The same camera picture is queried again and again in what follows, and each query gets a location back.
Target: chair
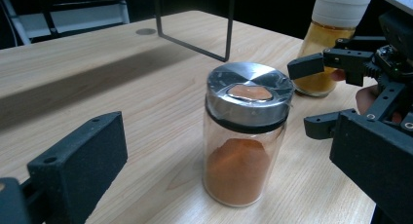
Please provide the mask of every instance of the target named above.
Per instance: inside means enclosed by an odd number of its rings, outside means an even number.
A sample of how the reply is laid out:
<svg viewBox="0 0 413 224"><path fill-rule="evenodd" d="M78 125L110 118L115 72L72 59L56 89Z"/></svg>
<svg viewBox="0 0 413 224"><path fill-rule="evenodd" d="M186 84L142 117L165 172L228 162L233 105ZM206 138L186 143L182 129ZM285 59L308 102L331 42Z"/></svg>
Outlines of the chair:
<svg viewBox="0 0 413 224"><path fill-rule="evenodd" d="M64 37L130 23L125 0L99 0L51 4L39 13L19 15L10 0L2 0L22 43L42 36Z"/></svg>

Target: jar base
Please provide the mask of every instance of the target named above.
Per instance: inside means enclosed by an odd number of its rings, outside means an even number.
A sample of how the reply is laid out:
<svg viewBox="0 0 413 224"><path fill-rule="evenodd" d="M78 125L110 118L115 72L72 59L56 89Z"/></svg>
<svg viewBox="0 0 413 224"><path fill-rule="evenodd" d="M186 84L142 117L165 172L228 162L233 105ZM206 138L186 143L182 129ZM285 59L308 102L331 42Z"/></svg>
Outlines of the jar base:
<svg viewBox="0 0 413 224"><path fill-rule="evenodd" d="M246 203L246 204L231 204L231 203L226 203L226 202L224 202L224 201L216 198L216 197L208 190L208 188L207 188L207 186L205 185L205 183L204 183L204 189L205 189L206 192L209 194L209 196L212 197L214 200L216 200L217 202L219 202L219 203L222 204L222 205L229 206L229 207L247 207L247 206L253 205L253 204L255 204L256 202L258 202L258 201L261 199L261 197L262 197L262 194L260 194L260 195L259 195L255 200L253 200L252 202L249 202L249 203Z"/></svg>
<svg viewBox="0 0 413 224"><path fill-rule="evenodd" d="M319 98L323 98L328 96L331 92L326 92L326 93L309 93L307 91L303 91L301 89L299 89L298 87L295 88L295 93L299 94L299 95L307 95L310 97L319 97Z"/></svg>

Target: glass jar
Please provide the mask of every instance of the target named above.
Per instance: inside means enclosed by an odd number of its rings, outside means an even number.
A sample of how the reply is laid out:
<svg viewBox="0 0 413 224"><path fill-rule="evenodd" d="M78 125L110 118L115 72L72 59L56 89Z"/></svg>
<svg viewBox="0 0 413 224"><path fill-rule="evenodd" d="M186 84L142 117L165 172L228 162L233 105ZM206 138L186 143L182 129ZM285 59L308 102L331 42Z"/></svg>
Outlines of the glass jar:
<svg viewBox="0 0 413 224"><path fill-rule="evenodd" d="M252 62L227 63L207 79L204 186L224 205L261 197L286 130L292 82Z"/></svg>
<svg viewBox="0 0 413 224"><path fill-rule="evenodd" d="M312 21L297 57L321 53L335 46L339 38L351 38L364 16L370 0L316 0ZM309 96L327 96L336 82L330 78L332 67L314 75L295 79L298 92Z"/></svg>

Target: white lid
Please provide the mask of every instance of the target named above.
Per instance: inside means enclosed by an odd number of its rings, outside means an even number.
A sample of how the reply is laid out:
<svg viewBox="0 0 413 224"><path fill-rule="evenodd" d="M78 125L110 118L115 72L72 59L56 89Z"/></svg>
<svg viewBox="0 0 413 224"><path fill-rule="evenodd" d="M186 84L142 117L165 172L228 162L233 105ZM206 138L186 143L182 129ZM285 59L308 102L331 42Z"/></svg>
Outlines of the white lid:
<svg viewBox="0 0 413 224"><path fill-rule="evenodd" d="M336 27L357 27L370 0L316 0L312 20Z"/></svg>

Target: clear glass jar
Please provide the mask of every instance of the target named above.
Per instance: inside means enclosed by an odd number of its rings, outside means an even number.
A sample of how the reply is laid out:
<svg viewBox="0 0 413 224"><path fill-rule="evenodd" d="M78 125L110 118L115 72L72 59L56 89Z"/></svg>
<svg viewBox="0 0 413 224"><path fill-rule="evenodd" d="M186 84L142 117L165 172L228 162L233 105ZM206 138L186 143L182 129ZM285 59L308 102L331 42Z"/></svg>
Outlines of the clear glass jar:
<svg viewBox="0 0 413 224"><path fill-rule="evenodd" d="M207 83L204 186L224 205L251 205L282 146L292 82L274 68L235 62L214 69Z"/></svg>

